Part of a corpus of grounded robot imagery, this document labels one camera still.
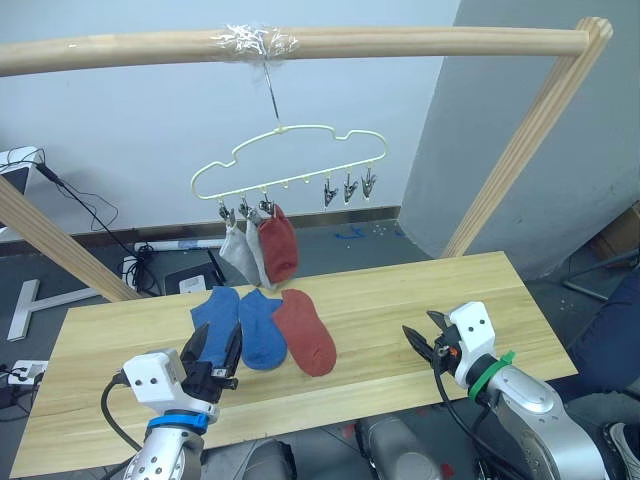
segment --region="white stand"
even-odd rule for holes
[[[9,335],[7,335],[7,340],[10,342],[22,340],[27,336],[29,321],[31,320],[31,314],[33,312],[100,295],[93,288],[85,288],[83,290],[76,290],[75,292],[56,295],[55,297],[35,300],[39,285],[40,280],[28,280],[22,284],[18,303],[13,312],[13,319],[9,327]]]

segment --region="wooden post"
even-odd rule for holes
[[[274,33],[267,28],[267,47]],[[504,27],[283,27],[295,39],[278,59],[415,57],[428,55],[571,55],[588,45],[579,30]],[[237,48],[231,30],[125,33],[0,45],[0,76],[82,68],[255,61],[255,48]]]
[[[589,45],[576,58],[560,57],[556,60],[520,127],[449,239],[442,257],[464,255],[555,125],[613,34],[611,24],[603,18],[585,18],[576,28],[589,34]]]
[[[111,302],[140,296],[0,176],[0,221]]]

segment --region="green zip tie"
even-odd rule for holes
[[[491,366],[487,368],[482,373],[482,375],[480,375],[478,380],[476,380],[476,383],[474,383],[473,386],[469,389],[469,398],[475,402],[476,397],[480,393],[480,390],[482,390],[485,387],[485,385],[489,383],[489,380],[491,380],[491,378],[496,373],[498,373],[498,370],[500,370],[503,367],[506,367],[507,365],[511,365],[511,362],[513,361],[515,356],[516,356],[515,352],[512,352],[511,350],[509,350],[502,357],[500,357],[500,360],[498,360],[496,363],[491,364]]]

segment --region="blue sock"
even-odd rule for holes
[[[238,324],[238,292],[229,287],[214,287],[202,305],[191,309],[193,326],[197,329],[208,323],[207,343],[200,360],[222,367],[227,356],[225,348],[234,327]]]
[[[254,370],[276,368],[287,356],[287,343],[273,323],[271,314],[282,300],[271,300],[257,288],[240,301],[242,360]]]

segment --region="gray sock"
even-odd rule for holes
[[[220,248],[220,257],[233,265],[251,285],[260,285],[260,274],[247,239],[237,225],[227,227],[227,236]]]
[[[275,290],[277,285],[273,285],[269,281],[267,272],[264,269],[264,256],[262,254],[262,246],[260,245],[260,237],[258,235],[258,227],[255,225],[255,221],[259,221],[260,216],[253,211],[247,219],[247,243],[249,244],[249,250],[253,253],[256,265],[258,266],[258,274],[260,275],[260,282],[262,286],[269,290]]]

